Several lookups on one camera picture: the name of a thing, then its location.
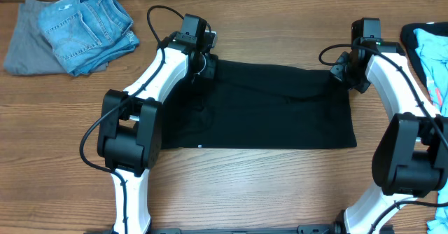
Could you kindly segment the black polo shirt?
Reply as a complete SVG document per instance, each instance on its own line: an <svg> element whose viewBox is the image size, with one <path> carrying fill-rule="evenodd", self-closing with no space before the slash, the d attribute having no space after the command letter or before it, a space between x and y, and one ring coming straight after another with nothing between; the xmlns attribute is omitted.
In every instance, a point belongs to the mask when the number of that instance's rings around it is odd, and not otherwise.
<svg viewBox="0 0 448 234"><path fill-rule="evenodd" d="M162 148L343 149L357 145L347 89L326 70L221 60L163 104Z"/></svg>

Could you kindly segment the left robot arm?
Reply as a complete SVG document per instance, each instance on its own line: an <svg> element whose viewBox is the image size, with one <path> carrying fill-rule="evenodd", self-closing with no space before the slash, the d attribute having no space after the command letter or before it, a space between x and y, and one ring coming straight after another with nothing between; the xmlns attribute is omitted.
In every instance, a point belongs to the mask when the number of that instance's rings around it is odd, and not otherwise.
<svg viewBox="0 0 448 234"><path fill-rule="evenodd" d="M175 85L216 66L210 53L217 33L174 32L157 48L145 72L122 91L103 99L97 151L115 188L112 233L149 233L148 177L162 145L162 104Z"/></svg>

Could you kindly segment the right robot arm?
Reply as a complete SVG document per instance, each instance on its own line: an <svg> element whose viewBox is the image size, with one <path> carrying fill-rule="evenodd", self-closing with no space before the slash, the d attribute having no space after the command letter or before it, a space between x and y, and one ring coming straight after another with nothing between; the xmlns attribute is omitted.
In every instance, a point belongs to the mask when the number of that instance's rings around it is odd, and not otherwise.
<svg viewBox="0 0 448 234"><path fill-rule="evenodd" d="M447 118L426 99L398 43L354 41L350 53L332 63L331 73L350 89L374 86L389 125L372 158L373 182L342 212L336 233L391 233L386 223L407 205L447 183Z"/></svg>

